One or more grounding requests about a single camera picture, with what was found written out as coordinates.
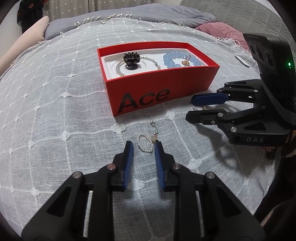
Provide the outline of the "person's right hand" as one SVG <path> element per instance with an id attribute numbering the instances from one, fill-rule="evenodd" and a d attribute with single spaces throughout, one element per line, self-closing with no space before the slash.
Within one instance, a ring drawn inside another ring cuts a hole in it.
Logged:
<path id="1" fill-rule="evenodd" d="M 264 148 L 267 159 L 274 160 L 277 148 Z M 295 138 L 288 141 L 281 147 L 281 157 L 287 157 L 288 155 L 295 155 Z"/>

